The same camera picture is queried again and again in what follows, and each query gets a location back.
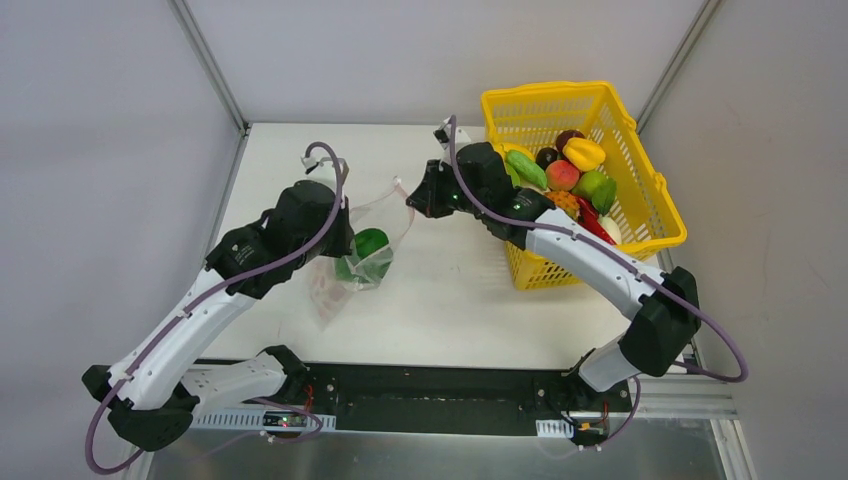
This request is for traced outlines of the clear pink-dotted zip bag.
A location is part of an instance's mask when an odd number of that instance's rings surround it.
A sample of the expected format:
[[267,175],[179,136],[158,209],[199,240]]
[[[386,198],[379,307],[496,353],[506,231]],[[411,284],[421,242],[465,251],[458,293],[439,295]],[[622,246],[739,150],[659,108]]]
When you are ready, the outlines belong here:
[[395,177],[376,199],[350,209],[351,253],[310,264],[309,297],[318,329],[326,329],[354,296],[381,286],[414,222],[407,198],[402,180]]

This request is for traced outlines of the dark purple toy onion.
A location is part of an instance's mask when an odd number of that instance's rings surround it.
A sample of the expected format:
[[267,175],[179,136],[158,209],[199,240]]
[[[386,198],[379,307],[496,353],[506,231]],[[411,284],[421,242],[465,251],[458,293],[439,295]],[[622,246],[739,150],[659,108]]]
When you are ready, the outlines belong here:
[[565,146],[573,138],[585,139],[586,136],[576,129],[569,129],[560,132],[555,139],[555,148],[557,149],[557,151],[559,153],[563,153]]

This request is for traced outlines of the green toy bok choy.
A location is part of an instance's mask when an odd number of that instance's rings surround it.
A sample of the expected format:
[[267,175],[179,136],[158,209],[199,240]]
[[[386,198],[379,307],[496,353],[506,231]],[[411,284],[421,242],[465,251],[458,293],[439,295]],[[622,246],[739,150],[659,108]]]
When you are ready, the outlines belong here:
[[354,236],[350,256],[334,261],[336,279],[358,288],[376,288],[394,259],[388,235],[379,228],[366,228]]

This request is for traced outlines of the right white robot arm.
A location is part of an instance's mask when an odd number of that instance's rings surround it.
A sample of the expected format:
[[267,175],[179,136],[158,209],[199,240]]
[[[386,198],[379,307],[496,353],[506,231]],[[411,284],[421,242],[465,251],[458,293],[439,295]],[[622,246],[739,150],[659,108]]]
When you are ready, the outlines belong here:
[[408,206],[427,218],[473,215],[496,238],[575,275],[630,322],[581,359],[567,384],[572,404],[590,410],[621,380],[665,375],[701,326],[691,311],[699,303],[694,275],[647,265],[591,234],[543,194],[513,186],[487,142],[462,147],[457,160],[428,161]]

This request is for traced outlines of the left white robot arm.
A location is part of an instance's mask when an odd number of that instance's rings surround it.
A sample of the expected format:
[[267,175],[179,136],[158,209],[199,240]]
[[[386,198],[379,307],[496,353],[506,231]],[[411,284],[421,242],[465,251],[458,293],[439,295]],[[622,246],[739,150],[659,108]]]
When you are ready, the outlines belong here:
[[343,192],[307,179],[284,189],[258,220],[225,233],[168,318],[121,361],[93,365],[83,374],[115,433],[143,451],[156,451],[219,409],[257,397],[297,402],[306,368],[282,345],[220,370],[190,369],[272,288],[319,256],[348,255],[352,242]]

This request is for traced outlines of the yellow toy bell pepper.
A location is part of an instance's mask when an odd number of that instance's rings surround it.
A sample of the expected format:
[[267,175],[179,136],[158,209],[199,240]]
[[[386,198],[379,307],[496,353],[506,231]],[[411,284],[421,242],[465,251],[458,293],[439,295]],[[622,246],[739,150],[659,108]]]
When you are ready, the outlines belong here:
[[595,170],[607,159],[606,152],[599,144],[579,137],[570,138],[566,142],[563,154],[581,172]]

